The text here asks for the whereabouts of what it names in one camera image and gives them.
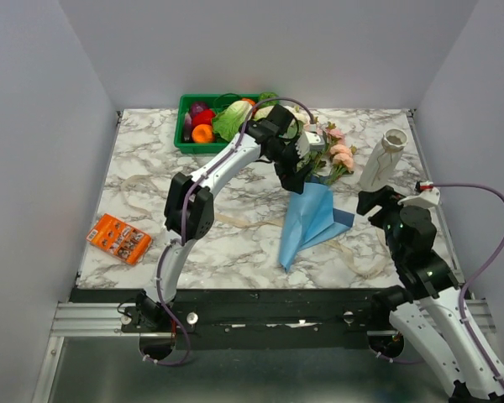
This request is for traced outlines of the pink artificial flower bouquet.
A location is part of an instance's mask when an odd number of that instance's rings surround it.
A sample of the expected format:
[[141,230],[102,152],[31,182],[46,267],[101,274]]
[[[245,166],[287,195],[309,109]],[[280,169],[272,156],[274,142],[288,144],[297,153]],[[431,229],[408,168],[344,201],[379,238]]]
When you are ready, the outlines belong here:
[[343,176],[354,174],[354,154],[356,148],[346,144],[345,134],[334,122],[314,123],[303,126],[301,132],[318,134],[323,144],[319,150],[311,151],[304,165],[310,165],[306,182],[331,186]]

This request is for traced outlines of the blue wrapping paper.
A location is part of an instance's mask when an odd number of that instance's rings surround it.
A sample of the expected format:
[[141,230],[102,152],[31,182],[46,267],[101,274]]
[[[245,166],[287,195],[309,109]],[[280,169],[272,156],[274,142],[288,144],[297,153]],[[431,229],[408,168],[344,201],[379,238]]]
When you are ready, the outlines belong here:
[[332,190],[317,177],[292,193],[281,230],[279,264],[289,272],[297,254],[349,231],[354,214],[333,205]]

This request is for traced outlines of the beige printed ribbon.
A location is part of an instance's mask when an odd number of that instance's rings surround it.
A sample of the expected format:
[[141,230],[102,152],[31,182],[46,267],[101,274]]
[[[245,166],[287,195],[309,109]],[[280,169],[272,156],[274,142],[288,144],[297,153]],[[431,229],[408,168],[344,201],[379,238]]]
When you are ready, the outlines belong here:
[[[148,217],[152,217],[152,214],[148,210],[142,207],[135,206],[128,200],[126,192],[131,186],[136,186],[139,183],[145,183],[153,190],[155,190],[158,196],[162,196],[161,190],[152,182],[152,180],[147,175],[132,175],[129,178],[122,181],[121,184],[119,185],[120,194],[123,198],[124,203],[128,207],[135,210],[136,212],[140,212]],[[259,228],[267,225],[275,226],[278,228],[283,227],[282,218],[276,218],[260,222],[248,222],[245,220],[240,220],[238,218],[229,217],[218,212],[215,213],[215,218],[219,222],[240,229]],[[390,259],[387,258],[384,254],[381,256],[381,260],[379,262],[371,266],[367,271],[363,271],[361,268],[356,266],[356,263],[354,262],[354,253],[352,249],[342,245],[339,241],[334,240],[333,238],[330,240],[323,241],[323,244],[329,246],[332,249],[340,251],[344,256],[345,264],[348,266],[348,268],[353,273],[355,273],[356,275],[358,275],[363,279],[372,280],[374,278],[379,277],[383,272],[390,273],[392,271],[388,269],[388,266],[390,265],[389,263]]]

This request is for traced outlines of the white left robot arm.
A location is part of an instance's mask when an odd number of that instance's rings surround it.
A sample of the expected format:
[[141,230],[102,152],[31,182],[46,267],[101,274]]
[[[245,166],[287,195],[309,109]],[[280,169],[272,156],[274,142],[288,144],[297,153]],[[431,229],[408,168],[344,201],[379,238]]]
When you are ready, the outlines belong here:
[[296,134],[287,138],[287,129],[298,121],[282,106],[282,98],[273,101],[273,108],[258,121],[253,119],[255,110],[250,109],[234,138],[206,165],[190,175],[177,173],[171,179],[164,215],[172,238],[155,266],[152,286],[139,293],[135,301],[140,321],[150,331],[161,331],[176,322],[169,305],[176,297],[186,259],[214,223],[216,196],[244,167],[265,157],[274,166],[283,189],[302,193],[312,171],[306,159],[323,146],[324,139],[316,124],[310,129],[297,126]]

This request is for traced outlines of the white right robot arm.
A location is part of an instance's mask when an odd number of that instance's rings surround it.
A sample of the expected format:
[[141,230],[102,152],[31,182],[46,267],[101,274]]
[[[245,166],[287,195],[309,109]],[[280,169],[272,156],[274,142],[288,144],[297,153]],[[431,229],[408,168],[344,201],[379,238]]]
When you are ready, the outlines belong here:
[[439,195],[430,182],[417,196],[390,186],[360,191],[357,213],[375,214],[401,285],[376,293],[370,320],[393,326],[437,376],[451,402],[504,402],[504,364],[465,304],[466,288],[433,249],[437,234],[430,207]]

